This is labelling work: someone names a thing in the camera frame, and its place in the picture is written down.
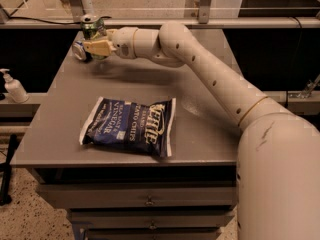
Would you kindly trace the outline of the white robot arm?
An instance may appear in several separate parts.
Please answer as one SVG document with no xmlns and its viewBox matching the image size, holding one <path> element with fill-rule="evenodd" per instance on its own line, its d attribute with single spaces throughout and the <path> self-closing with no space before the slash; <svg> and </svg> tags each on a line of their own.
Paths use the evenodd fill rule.
<svg viewBox="0 0 320 240">
<path fill-rule="evenodd" d="M 188 65 L 242 131 L 237 156 L 239 240 L 320 240 L 320 132 L 205 49 L 183 24 L 124 27 L 87 52 Z"/>
</svg>

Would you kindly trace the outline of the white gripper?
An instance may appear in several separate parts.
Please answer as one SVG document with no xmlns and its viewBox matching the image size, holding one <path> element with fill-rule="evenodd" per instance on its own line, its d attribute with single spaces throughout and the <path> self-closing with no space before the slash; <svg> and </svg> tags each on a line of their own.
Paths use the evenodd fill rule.
<svg viewBox="0 0 320 240">
<path fill-rule="evenodd" d="M 96 40 L 84 40 L 83 46 L 85 51 L 90 54 L 110 56 L 116 51 L 116 54 L 120 58 L 135 59 L 134 35 L 137 30 L 137 27 L 123 27 L 118 30 L 107 29 L 107 36 L 113 36 L 112 42 L 104 38 Z"/>
</svg>

